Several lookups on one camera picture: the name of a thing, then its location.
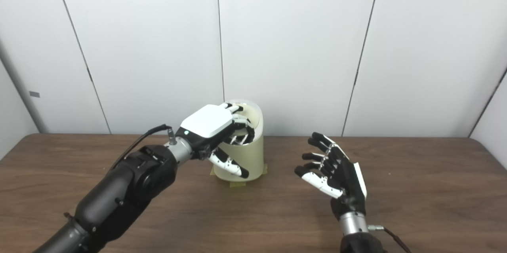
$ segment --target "cable connector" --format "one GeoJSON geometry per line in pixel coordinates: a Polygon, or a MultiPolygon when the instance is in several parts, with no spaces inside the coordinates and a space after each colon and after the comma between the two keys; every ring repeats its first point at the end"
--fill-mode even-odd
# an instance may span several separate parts
{"type": "Polygon", "coordinates": [[[384,230],[384,226],[381,225],[368,225],[368,231],[381,231],[384,230]]]}

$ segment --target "black robotic arm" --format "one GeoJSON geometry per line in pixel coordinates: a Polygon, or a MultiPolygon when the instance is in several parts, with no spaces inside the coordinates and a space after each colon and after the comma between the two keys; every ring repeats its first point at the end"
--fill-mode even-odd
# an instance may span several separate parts
{"type": "Polygon", "coordinates": [[[34,253],[96,253],[107,242],[121,237],[143,213],[151,200],[169,187],[186,161],[208,159],[213,164],[248,177],[219,144],[237,129],[247,128],[242,143],[252,141],[250,121],[235,112],[241,107],[229,104],[206,105],[188,118],[174,134],[166,125],[150,129],[112,165],[106,176],[78,203],[74,216],[34,253]],[[129,152],[150,134],[167,130],[165,145],[146,145],[129,152]]]}

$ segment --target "white finger segment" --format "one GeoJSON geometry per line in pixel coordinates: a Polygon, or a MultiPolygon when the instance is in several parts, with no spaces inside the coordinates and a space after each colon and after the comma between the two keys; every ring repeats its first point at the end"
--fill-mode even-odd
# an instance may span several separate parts
{"type": "Polygon", "coordinates": [[[220,159],[214,153],[212,153],[210,158],[208,158],[208,159],[215,166],[217,166],[223,170],[226,170],[227,172],[229,172],[233,175],[241,176],[241,168],[238,165],[232,164],[231,158],[228,158],[227,161],[223,162],[223,161],[220,161],[220,159]]]}
{"type": "Polygon", "coordinates": [[[310,185],[318,188],[321,192],[337,199],[342,196],[343,191],[332,188],[331,186],[328,186],[328,178],[327,177],[319,177],[313,172],[308,172],[304,174],[301,179],[307,181],[310,183],[310,185]]]}

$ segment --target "black cable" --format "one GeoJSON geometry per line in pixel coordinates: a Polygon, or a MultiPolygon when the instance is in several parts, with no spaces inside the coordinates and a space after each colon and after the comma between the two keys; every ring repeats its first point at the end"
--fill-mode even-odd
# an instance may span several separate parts
{"type": "Polygon", "coordinates": [[[384,231],[391,235],[391,237],[395,240],[396,243],[398,243],[398,245],[403,249],[405,250],[406,253],[412,253],[410,251],[410,249],[405,245],[405,243],[403,243],[402,239],[400,239],[400,237],[398,237],[398,235],[395,235],[393,232],[391,232],[391,230],[388,230],[387,228],[384,227],[384,231]]]}
{"type": "Polygon", "coordinates": [[[132,145],[130,145],[129,148],[127,148],[127,150],[125,150],[120,155],[120,157],[118,157],[118,159],[116,159],[116,161],[112,164],[112,166],[109,169],[109,171],[113,170],[118,165],[118,162],[121,161],[121,159],[123,159],[125,156],[127,156],[127,154],[129,154],[129,152],[131,152],[132,149],[134,149],[141,141],[143,141],[143,139],[145,139],[146,137],[150,136],[151,134],[154,134],[154,133],[157,133],[157,132],[163,131],[163,130],[168,130],[168,129],[171,129],[171,128],[172,127],[163,124],[163,125],[159,125],[157,127],[154,127],[152,129],[148,130],[145,134],[141,135],[136,141],[134,141],[134,143],[132,143],[132,145]]]}

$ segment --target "wooden table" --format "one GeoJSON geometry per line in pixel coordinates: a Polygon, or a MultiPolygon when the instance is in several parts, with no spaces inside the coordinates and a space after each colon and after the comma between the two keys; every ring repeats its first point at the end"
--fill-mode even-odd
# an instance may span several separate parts
{"type": "MultiPolygon", "coordinates": [[[[0,252],[32,252],[45,242],[135,138],[24,138],[0,161],[0,252]]],[[[335,140],[361,164],[368,222],[387,226],[413,253],[507,251],[507,172],[476,141],[335,140]]],[[[313,150],[305,137],[266,137],[268,174],[237,188],[210,176],[208,161],[190,161],[103,252],[337,253],[341,232],[329,198],[293,173],[313,150]]],[[[385,233],[375,235],[390,253],[402,252],[385,233]]]]}

